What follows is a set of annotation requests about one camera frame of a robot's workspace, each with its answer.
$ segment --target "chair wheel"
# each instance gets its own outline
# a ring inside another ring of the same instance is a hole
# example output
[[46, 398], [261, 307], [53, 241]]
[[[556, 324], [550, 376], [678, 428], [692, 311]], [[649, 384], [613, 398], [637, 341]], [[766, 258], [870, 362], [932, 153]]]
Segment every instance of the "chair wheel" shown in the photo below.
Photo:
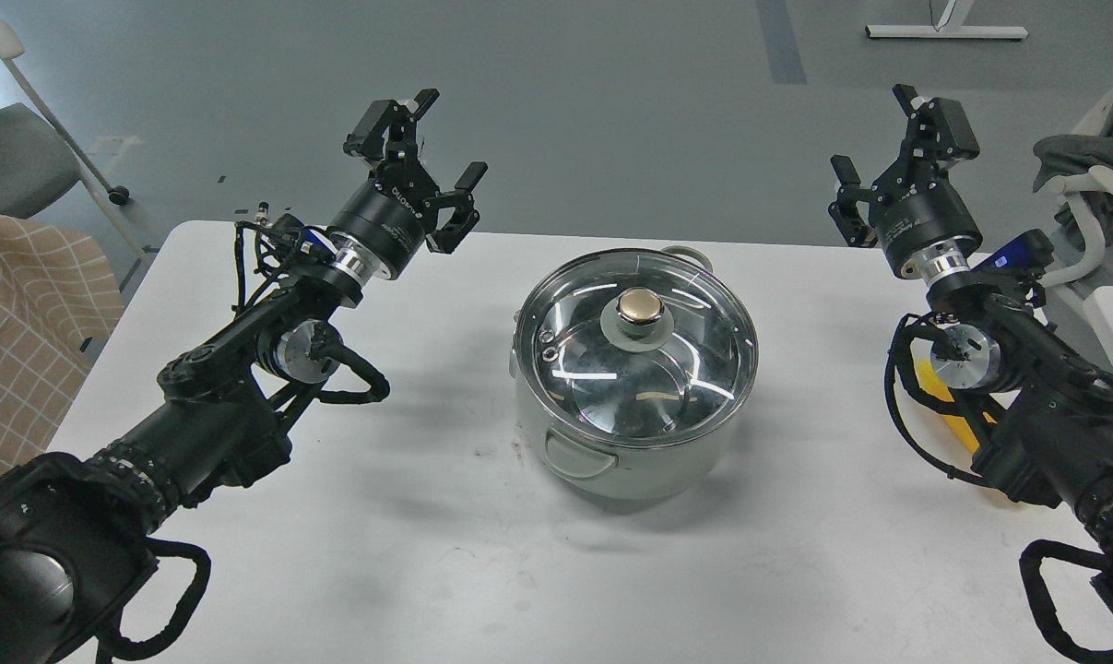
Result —
[[130, 190], [126, 189], [125, 186], [115, 186], [115, 188], [109, 189], [110, 202], [115, 206], [125, 206], [130, 201]]

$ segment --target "gray floor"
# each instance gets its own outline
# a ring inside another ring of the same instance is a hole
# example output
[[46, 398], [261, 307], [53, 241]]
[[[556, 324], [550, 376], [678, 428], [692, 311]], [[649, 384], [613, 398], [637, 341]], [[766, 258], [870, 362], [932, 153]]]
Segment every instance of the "gray floor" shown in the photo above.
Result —
[[[892, 162], [905, 81], [964, 102], [982, 157], [954, 181], [995, 247], [1052, 224], [1032, 143], [1113, 85], [1113, 2], [1091, 0], [978, 1], [969, 22], [1022, 24], [1024, 42], [864, 38], [865, 22], [927, 24], [923, 0], [0, 0], [0, 18], [152, 245], [259, 200], [327, 222], [365, 177], [342, 138], [371, 100], [426, 87], [442, 91], [422, 123], [437, 180], [490, 165], [481, 230], [838, 245], [827, 159], [869, 177]], [[14, 100], [0, 67], [0, 106]], [[129, 269], [80, 189], [39, 219]]]

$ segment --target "gold lid knob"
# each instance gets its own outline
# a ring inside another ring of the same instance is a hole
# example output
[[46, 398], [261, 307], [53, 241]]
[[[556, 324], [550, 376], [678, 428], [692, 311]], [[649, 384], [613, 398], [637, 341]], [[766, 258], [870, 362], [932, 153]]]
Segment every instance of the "gold lid knob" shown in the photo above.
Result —
[[662, 316], [662, 300], [649, 289], [628, 289], [618, 298], [618, 314], [633, 325], [648, 325]]

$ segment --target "glass lid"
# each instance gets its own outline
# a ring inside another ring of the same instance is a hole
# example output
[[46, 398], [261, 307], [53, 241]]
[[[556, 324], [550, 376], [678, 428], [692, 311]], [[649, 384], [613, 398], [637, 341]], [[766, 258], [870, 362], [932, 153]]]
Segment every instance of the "glass lid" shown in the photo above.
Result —
[[531, 291], [514, 349], [544, 408], [595, 440], [674, 445], [745, 403], [749, 311], [716, 277], [662, 251], [580, 257]]

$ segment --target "pot handle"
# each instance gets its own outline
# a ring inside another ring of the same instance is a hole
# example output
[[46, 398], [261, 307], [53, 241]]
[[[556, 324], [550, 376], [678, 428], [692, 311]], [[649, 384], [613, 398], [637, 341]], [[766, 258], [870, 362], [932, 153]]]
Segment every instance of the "pot handle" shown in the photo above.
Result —
[[544, 463], [565, 479], [591, 479], [618, 466], [618, 457], [570, 440], [556, 432], [544, 439]]
[[671, 245], [669, 247], [663, 247], [662, 252], [671, 254], [676, 257], [686, 257], [699, 264], [700, 267], [707, 269], [709, 272], [712, 271], [712, 260], [708, 259], [707, 254], [699, 251], [699, 249], [692, 249], [682, 245]]

